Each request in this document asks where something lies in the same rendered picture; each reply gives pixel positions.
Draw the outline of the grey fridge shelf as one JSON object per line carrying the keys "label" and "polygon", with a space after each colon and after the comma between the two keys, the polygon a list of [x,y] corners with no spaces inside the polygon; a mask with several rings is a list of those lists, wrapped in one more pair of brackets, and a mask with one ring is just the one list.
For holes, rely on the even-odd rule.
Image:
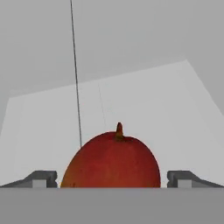
{"label": "grey fridge shelf", "polygon": [[0,135],[0,185],[35,170],[60,176],[76,151],[120,123],[161,173],[224,185],[224,115],[187,61],[11,98]]}

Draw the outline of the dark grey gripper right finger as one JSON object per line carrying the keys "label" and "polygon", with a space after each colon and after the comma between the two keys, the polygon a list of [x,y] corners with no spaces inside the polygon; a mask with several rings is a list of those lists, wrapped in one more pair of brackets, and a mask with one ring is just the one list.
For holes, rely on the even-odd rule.
{"label": "dark grey gripper right finger", "polygon": [[168,171],[168,188],[224,188],[224,185],[218,185],[197,177],[191,171]]}

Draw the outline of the red mango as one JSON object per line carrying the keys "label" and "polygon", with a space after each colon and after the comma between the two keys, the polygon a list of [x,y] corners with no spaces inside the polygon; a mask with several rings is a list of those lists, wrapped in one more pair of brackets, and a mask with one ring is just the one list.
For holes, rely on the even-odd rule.
{"label": "red mango", "polygon": [[152,187],[161,186],[158,162],[140,140],[116,131],[105,132],[85,143],[66,168],[65,187]]}

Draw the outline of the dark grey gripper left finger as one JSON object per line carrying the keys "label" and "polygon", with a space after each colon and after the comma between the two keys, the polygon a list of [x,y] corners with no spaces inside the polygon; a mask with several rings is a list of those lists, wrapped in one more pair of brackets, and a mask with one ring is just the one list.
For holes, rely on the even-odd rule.
{"label": "dark grey gripper left finger", "polygon": [[56,182],[58,175],[56,171],[33,171],[27,177],[5,184],[0,185],[0,188],[57,188]]}

